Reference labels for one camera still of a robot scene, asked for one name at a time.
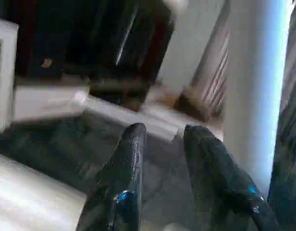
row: floor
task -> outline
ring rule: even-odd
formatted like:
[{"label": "floor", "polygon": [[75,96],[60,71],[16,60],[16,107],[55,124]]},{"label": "floor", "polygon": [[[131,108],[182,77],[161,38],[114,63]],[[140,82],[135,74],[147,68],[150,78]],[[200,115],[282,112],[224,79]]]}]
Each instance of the floor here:
[{"label": "floor", "polygon": [[[85,179],[109,159],[123,129],[92,114],[16,125],[0,134],[0,153],[85,192]],[[147,141],[142,219],[156,227],[179,223],[197,230],[181,138]]]}]

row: white pillar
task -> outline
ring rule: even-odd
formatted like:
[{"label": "white pillar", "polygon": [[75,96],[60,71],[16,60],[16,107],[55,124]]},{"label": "white pillar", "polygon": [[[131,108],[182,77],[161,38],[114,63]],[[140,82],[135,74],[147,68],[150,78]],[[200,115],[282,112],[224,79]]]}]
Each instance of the white pillar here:
[{"label": "white pillar", "polygon": [[231,1],[224,143],[266,198],[284,75],[289,7],[287,0]]}]

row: white wall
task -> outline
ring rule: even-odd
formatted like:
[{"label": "white wall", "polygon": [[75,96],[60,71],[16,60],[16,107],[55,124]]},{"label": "white wall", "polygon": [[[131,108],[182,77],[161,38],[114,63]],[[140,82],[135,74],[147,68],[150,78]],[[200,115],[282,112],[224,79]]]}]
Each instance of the white wall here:
[{"label": "white wall", "polygon": [[192,81],[225,0],[189,0],[176,29],[158,80],[174,92]]}]

